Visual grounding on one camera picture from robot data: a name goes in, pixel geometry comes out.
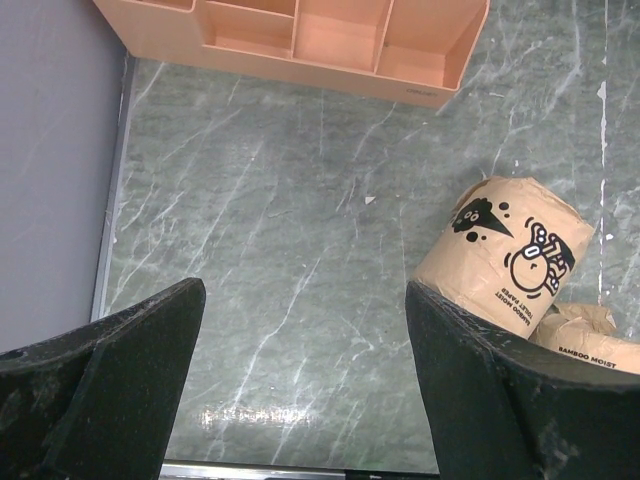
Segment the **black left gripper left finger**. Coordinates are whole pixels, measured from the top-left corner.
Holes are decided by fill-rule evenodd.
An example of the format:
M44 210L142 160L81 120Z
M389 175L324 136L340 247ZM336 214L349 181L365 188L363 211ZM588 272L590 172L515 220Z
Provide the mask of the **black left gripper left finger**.
M1 355L4 479L156 479L200 331L204 283Z

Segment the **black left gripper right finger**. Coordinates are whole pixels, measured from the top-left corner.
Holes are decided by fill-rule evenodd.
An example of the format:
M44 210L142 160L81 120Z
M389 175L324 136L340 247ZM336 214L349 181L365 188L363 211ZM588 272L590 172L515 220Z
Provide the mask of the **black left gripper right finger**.
M444 479L635 479L639 379L552 352L411 282L405 310Z

